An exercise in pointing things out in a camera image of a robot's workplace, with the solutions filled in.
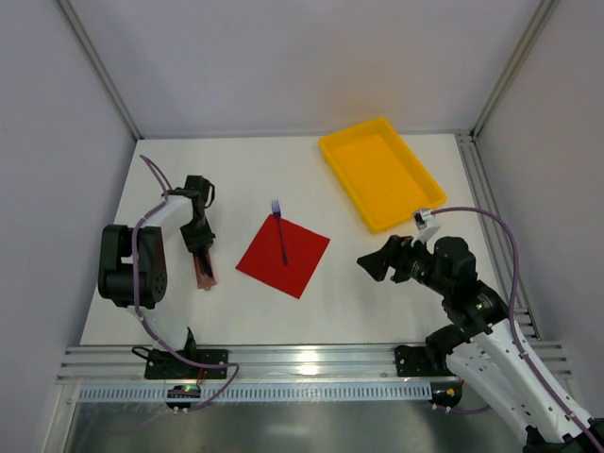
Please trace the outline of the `purple plastic fork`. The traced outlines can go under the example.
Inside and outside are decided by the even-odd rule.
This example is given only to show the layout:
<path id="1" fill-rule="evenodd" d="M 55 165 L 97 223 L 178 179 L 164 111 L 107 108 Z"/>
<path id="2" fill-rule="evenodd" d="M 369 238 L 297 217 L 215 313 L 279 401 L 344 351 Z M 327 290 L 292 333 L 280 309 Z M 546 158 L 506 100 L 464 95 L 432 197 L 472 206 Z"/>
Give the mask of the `purple plastic fork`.
<path id="1" fill-rule="evenodd" d="M 279 202 L 277 199 L 273 199 L 271 201 L 271 210 L 272 210 L 272 215 L 275 218 L 276 223 L 277 223 L 277 231 L 278 231 L 278 235 L 279 235 L 283 264 L 285 266 L 288 266 L 289 260 L 288 260 L 288 255 L 287 255 L 287 247 L 285 244 L 285 238 L 284 238 L 282 222 L 281 222 L 282 214 L 281 214 L 280 205 L 279 205 Z"/>

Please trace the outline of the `dark blue plastic spoon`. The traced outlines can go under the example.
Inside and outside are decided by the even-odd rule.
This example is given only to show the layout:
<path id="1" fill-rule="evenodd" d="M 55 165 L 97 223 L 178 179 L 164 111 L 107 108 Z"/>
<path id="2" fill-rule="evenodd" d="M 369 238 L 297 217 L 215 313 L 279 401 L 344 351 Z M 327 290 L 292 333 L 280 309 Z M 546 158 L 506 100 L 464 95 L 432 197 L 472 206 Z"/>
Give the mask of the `dark blue plastic spoon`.
<path id="1" fill-rule="evenodd" d="M 204 252 L 200 258 L 200 267 L 202 269 L 202 273 L 208 277 L 213 277 L 213 270 L 211 266 L 210 256 L 208 252 Z"/>

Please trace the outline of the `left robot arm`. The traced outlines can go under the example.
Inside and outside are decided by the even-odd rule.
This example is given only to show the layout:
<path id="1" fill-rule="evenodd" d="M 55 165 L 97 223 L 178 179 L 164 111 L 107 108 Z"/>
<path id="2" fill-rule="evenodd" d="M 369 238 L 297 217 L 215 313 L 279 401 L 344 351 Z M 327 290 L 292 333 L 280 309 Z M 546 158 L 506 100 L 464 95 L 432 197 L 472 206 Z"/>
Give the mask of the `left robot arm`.
<path id="1" fill-rule="evenodd" d="M 167 190 L 160 202 L 134 226 L 107 225 L 101 236 L 97 289 L 116 307 L 128 310 L 155 347 L 188 364 L 197 362 L 189 327 L 178 321 L 164 300 L 168 287 L 166 240 L 178 235 L 193 258 L 196 285 L 216 285 L 210 259 L 215 235 L 206 209 L 214 185 L 203 176 L 187 176 L 182 187 Z"/>

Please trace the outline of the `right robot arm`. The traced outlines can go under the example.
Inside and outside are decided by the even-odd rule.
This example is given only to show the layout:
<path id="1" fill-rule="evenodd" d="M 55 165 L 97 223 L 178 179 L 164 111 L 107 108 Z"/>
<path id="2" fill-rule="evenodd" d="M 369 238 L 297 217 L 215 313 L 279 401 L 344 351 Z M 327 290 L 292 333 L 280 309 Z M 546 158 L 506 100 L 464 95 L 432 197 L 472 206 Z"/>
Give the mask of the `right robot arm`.
<path id="1" fill-rule="evenodd" d="M 443 237 L 432 249 L 391 236 L 357 260 L 375 281 L 414 279 L 442 297 L 450 325 L 426 338 L 438 370 L 468 383 L 511 428 L 526 452 L 600 452 L 603 421 L 593 417 L 544 366 L 499 294 L 478 279 L 466 241 Z"/>

